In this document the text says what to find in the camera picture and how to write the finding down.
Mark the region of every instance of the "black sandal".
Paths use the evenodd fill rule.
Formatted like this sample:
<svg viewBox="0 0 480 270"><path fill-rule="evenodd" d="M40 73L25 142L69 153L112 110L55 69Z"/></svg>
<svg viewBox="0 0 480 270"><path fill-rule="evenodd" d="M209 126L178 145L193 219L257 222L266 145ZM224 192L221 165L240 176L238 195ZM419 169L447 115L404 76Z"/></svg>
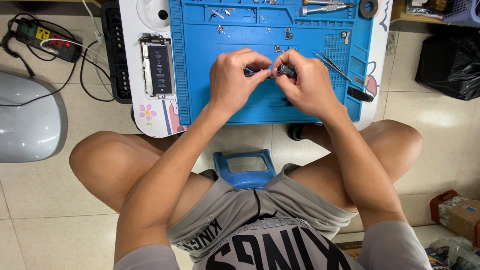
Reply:
<svg viewBox="0 0 480 270"><path fill-rule="evenodd" d="M288 137L294 141L301 141L303 140L302 137L300 137L301 132L303 128L305 127L307 123L293 123L288 127Z"/></svg>

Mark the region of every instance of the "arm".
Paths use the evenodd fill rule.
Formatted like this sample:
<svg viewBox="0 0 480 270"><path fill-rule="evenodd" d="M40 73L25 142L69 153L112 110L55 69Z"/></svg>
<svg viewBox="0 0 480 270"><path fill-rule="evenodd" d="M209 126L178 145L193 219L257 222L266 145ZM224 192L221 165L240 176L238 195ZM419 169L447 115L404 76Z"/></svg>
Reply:
<svg viewBox="0 0 480 270"><path fill-rule="evenodd" d="M274 70L281 63L295 68L298 77L295 80L274 72L277 85L297 109L322 120L332 140L345 189L365 230L382 221L407 222L385 169L333 92L328 69L318 59L307 59L295 50L280 55Z"/></svg>
<svg viewBox="0 0 480 270"><path fill-rule="evenodd" d="M189 129L140 178L123 203L117 223L115 262L147 245L170 246L169 220L193 165L203 148L250 93L271 75L272 62L244 48L222 54L210 69L210 101ZM247 67L260 71L246 78Z"/></svg>

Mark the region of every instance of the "white table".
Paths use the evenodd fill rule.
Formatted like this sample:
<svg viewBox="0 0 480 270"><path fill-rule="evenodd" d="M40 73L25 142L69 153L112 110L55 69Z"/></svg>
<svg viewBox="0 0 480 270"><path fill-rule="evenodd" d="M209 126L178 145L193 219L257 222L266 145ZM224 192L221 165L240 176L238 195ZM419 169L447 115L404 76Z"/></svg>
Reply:
<svg viewBox="0 0 480 270"><path fill-rule="evenodd" d="M181 127L179 124L176 99L148 100L146 98L138 38L140 33L159 33L165 38L171 38L170 30L157 32L144 25L137 15L137 1L120 0L135 122L138 128L148 136L167 137L185 130L186 127ZM366 88L375 98L371 103L364 102L362 104L360 120L355 123L358 130L362 130L372 123L377 110L392 4L393 0L379 0L378 12L373 18Z"/></svg>

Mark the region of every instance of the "person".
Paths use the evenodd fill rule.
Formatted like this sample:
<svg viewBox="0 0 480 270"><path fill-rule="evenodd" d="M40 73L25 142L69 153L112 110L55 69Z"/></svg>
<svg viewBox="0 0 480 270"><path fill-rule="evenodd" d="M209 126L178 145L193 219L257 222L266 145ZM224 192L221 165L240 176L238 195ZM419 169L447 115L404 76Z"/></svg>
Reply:
<svg viewBox="0 0 480 270"><path fill-rule="evenodd" d="M275 67L294 68L297 79ZM393 183L419 155L422 138L391 120L357 131L332 90L327 68L295 50L273 63L248 48L210 69L210 100L182 136L97 132L72 151L88 191L118 212L114 270L178 270L171 245L196 270L431 269ZM245 77L246 69L258 72ZM238 190L215 171L191 172L212 136L266 78L323 126L293 124L289 136L331 151L287 164L262 190ZM330 239L360 214L365 236L355 261Z"/></svg>

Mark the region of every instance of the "white cable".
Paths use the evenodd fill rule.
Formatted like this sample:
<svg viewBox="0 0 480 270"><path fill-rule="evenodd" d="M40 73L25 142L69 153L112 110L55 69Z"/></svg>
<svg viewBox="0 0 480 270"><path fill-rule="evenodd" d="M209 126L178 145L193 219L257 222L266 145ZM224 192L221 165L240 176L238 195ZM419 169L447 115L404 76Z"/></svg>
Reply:
<svg viewBox="0 0 480 270"><path fill-rule="evenodd" d="M43 46L43 44L44 44L45 42L50 41L50 40L66 41L66 42L70 42L70 43L76 44L76 45L78 45L78 46L84 47L84 48L89 49L89 50L91 50L92 52L100 55L101 58L105 59L105 61L108 62L108 59L105 58L105 56L103 56L103 55L99 54L98 52L96 52L96 51L88 48L87 46L84 46L84 45L82 45L82 44L80 44L80 43L76 43L76 42L73 42L73 41L65 40L65 39L60 39L60 38L47 38L47 39L44 39L42 42L40 42L40 47L41 47L42 49L46 50L46 51L49 51L49 52L58 54L58 51L57 51L57 50L55 50L55 49L53 49L53 48L46 48L46 47Z"/></svg>
<svg viewBox="0 0 480 270"><path fill-rule="evenodd" d="M93 14L92 12L90 11L90 9L88 8L87 6L87 3L85 2L85 0L82 0L82 2L84 3L84 6L85 8L87 9L88 11L88 14L90 14L90 18L92 18L92 22L96 28L96 31L95 31L95 38L97 39L97 41L100 43L100 44L103 44L105 42L105 37L102 35L102 32L100 32L100 29L98 28L98 26L96 25L96 22L95 22L95 19L93 18Z"/></svg>
<svg viewBox="0 0 480 270"><path fill-rule="evenodd" d="M100 45L100 43L97 43L95 46L93 46L93 48L91 48L90 50L92 51L90 53L90 59L92 60L92 63L95 63L95 60L93 59L93 49L95 49L96 47L98 47L98 45ZM98 77L98 79L100 80L100 83L103 85L103 88L105 88L105 91L111 95L113 97L113 95L110 93L110 91L108 90L108 88L105 86L105 84L103 83L103 80L102 78L100 77L100 73L98 72L98 69L96 68L96 66L92 65L93 66L93 69L95 70L95 73L96 73L96 76Z"/></svg>

